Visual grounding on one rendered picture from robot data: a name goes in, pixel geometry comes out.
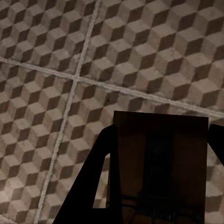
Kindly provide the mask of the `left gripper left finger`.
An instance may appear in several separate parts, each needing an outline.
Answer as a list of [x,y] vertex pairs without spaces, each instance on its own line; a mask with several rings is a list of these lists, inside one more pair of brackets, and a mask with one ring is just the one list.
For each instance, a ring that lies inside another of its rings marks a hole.
[[[110,205],[93,208],[105,156],[110,153]],[[123,224],[117,126],[99,134],[53,224]]]

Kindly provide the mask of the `mousetrap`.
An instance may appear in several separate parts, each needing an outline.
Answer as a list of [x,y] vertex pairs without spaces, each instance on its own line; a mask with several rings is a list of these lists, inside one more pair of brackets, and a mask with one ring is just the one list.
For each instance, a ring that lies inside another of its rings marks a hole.
[[204,224],[209,117],[114,111],[113,124],[123,224]]

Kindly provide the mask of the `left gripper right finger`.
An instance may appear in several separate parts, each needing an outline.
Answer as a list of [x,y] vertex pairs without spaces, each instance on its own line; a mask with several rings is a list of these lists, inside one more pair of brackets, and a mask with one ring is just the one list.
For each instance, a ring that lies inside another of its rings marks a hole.
[[224,126],[210,125],[208,143],[224,165]]

